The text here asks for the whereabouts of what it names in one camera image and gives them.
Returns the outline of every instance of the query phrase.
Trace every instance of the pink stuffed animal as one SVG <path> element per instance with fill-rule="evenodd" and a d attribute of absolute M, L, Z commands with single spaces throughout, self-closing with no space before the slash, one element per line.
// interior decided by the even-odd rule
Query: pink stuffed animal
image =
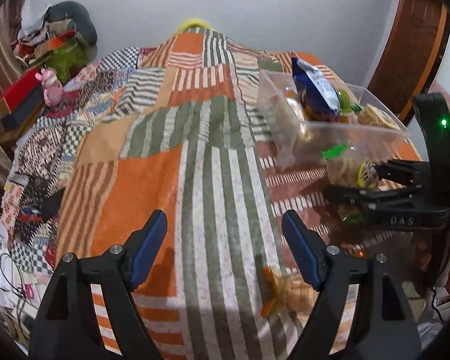
<path fill-rule="evenodd" d="M 42 67 L 41 73 L 35 73 L 35 78 L 42 83 L 45 105 L 53 112 L 56 112 L 62 99 L 62 83 L 56 77 L 56 71 L 54 69 L 45 69 Z"/>

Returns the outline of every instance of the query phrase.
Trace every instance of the bed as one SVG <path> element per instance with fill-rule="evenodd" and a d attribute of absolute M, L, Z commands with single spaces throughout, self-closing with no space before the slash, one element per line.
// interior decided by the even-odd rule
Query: bed
<path fill-rule="evenodd" d="M 0 220 L 12 258 L 46 282 L 64 253 L 102 254 L 161 209 L 167 235 L 133 297 L 162 356 L 285 359 L 305 321 L 260 317 L 270 298 L 263 268 L 296 269 L 283 213 L 295 209 L 327 242 L 343 246 L 348 232 L 352 252 L 399 236 L 349 234 L 321 193 L 325 168 L 278 169 L 256 107 L 259 70 L 290 73 L 292 56 L 340 80 L 312 55 L 254 50 L 198 27 L 85 67 L 65 86 L 62 109 L 40 117 L 15 152 Z M 418 156 L 405 142 L 397 158 Z M 20 220 L 21 206 L 62 188 L 57 215 Z M 92 293 L 103 342 L 119 353 L 100 287 Z"/>

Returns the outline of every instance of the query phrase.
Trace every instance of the metal screw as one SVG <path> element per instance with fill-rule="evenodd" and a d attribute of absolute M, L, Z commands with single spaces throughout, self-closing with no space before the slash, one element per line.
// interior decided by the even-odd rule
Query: metal screw
<path fill-rule="evenodd" d="M 378 253 L 375 258 L 379 263 L 385 263 L 387 261 L 387 256 L 385 256 L 383 253 Z"/>
<path fill-rule="evenodd" d="M 66 263 L 69 263 L 70 261 L 73 260 L 73 253 L 65 253 L 62 257 L 62 260 L 65 261 Z"/>
<path fill-rule="evenodd" d="M 112 254 L 120 254 L 122 252 L 122 250 L 123 250 L 123 246 L 119 245 L 119 244 L 116 244 L 116 245 L 113 245 L 110 248 L 110 253 L 112 253 Z"/>
<path fill-rule="evenodd" d="M 340 253 L 340 249 L 338 249 L 338 246 L 335 245 L 328 245 L 327 246 L 327 252 L 329 254 L 331 254 L 332 256 L 337 255 L 338 253 Z"/>

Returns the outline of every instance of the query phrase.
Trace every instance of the blue snack packet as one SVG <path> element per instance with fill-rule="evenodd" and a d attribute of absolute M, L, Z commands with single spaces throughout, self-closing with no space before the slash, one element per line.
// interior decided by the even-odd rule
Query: blue snack packet
<path fill-rule="evenodd" d="M 336 120 L 340 113 L 340 100 L 323 73 L 312 64 L 292 57 L 292 75 L 303 106 L 309 106 L 313 114 L 320 115 L 320 119 Z"/>

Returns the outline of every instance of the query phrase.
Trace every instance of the black and white striped fabric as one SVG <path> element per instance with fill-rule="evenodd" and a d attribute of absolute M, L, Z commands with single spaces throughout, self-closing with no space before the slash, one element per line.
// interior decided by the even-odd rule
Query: black and white striped fabric
<path fill-rule="evenodd" d="M 105 116 L 103 121 L 110 122 L 125 115 L 139 114 L 145 107 L 155 105 L 165 70 L 164 67 L 138 68 L 123 88 L 114 112 Z"/>
<path fill-rule="evenodd" d="M 127 47 L 123 50 L 117 50 L 102 58 L 97 67 L 97 72 L 112 71 L 128 67 L 136 68 L 139 53 L 140 49 L 138 47 Z"/>

